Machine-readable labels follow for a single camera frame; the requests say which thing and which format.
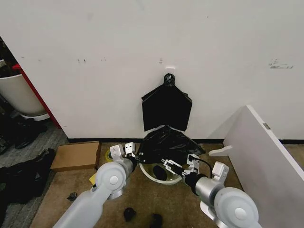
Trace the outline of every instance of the black cable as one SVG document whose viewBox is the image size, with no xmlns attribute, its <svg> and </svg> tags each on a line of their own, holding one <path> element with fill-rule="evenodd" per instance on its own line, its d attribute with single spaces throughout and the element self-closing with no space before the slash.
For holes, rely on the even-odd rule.
<svg viewBox="0 0 304 228">
<path fill-rule="evenodd" d="M 212 167 L 211 167 L 211 165 L 210 165 L 208 162 L 206 162 L 206 161 L 204 161 L 204 160 L 202 160 L 202 159 L 200 159 L 200 158 L 195 158 L 195 157 L 193 157 L 193 156 L 191 156 L 191 158 L 192 158 L 193 160 L 201 161 L 201 162 L 205 163 L 206 165 L 208 165 L 208 167 L 209 167 L 209 169 L 210 169 L 210 178 L 212 178 Z"/>
</svg>

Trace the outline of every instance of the red object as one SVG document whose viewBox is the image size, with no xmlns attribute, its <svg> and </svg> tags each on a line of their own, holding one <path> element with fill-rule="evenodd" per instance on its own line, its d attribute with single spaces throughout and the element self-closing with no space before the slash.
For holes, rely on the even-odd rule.
<svg viewBox="0 0 304 228">
<path fill-rule="evenodd" d="M 31 81 L 29 80 L 28 76 L 25 74 L 25 72 L 23 71 L 23 69 L 21 68 L 19 63 L 14 65 L 12 67 L 12 69 L 20 71 L 20 73 L 22 74 L 22 76 L 24 77 L 26 82 L 28 83 L 29 87 L 32 89 L 32 91 L 34 92 L 34 94 L 36 95 L 36 97 L 38 98 L 38 100 L 40 101 L 40 103 L 42 104 L 44 109 L 46 110 L 47 114 L 49 114 L 49 116 L 52 119 L 52 121 L 54 122 L 55 126 L 57 128 L 61 128 L 59 123 L 57 122 L 56 118 L 52 114 L 51 110 L 48 108 L 47 104 L 43 101 L 42 97 L 39 95 L 38 91 L 35 89 L 34 85 L 31 83 Z"/>
</svg>

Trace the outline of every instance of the white panel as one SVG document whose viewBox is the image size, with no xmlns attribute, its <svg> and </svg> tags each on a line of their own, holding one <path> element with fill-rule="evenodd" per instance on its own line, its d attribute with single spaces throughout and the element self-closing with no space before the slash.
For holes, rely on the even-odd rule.
<svg viewBox="0 0 304 228">
<path fill-rule="evenodd" d="M 279 138 L 304 139 L 303 9 L 302 0 L 7 0 L 0 35 L 70 138 L 144 137 L 141 97 L 175 66 L 193 100 L 189 137 L 224 138 L 252 104 Z"/>
<path fill-rule="evenodd" d="M 227 134 L 229 158 L 252 197 L 264 228 L 304 224 L 304 172 L 251 106 L 242 109 Z"/>
</svg>

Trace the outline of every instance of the white wall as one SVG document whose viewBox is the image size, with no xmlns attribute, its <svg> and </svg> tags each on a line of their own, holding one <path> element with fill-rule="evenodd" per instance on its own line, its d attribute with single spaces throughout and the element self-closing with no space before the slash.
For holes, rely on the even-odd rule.
<svg viewBox="0 0 304 228">
<path fill-rule="evenodd" d="M 304 139 L 303 8 L 302 0 L 11 0 L 1 2 L 0 35 L 70 138 L 144 137 L 141 96 L 175 65 L 176 85 L 193 100 L 189 137 L 224 138 L 252 104 L 278 138 Z M 271 69 L 273 59 L 293 68 Z"/>
</svg>

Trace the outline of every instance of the yellow object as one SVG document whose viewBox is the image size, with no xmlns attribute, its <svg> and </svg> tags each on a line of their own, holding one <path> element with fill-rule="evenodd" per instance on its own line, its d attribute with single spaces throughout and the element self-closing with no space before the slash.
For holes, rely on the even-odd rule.
<svg viewBox="0 0 304 228">
<path fill-rule="evenodd" d="M 106 159 L 107 162 L 112 162 L 112 161 L 113 161 L 113 159 L 111 159 L 110 156 L 109 156 L 110 153 L 111 153 L 111 152 L 110 152 L 110 149 L 108 149 L 108 150 L 106 151 L 106 153 L 105 153 L 105 159 Z"/>
<path fill-rule="evenodd" d="M 96 173 L 89 179 L 93 185 L 95 185 L 95 178 L 96 178 Z"/>
<path fill-rule="evenodd" d="M 112 162 L 113 161 L 113 159 L 111 159 L 110 157 L 109 157 L 109 154 L 110 154 L 110 149 L 108 149 L 107 151 L 106 151 L 106 153 L 105 153 L 105 159 L 106 159 L 106 161 L 107 162 Z M 92 177 L 90 177 L 90 182 L 93 184 L 93 185 L 95 185 L 95 179 L 96 179 L 96 173 L 92 176 Z"/>
</svg>

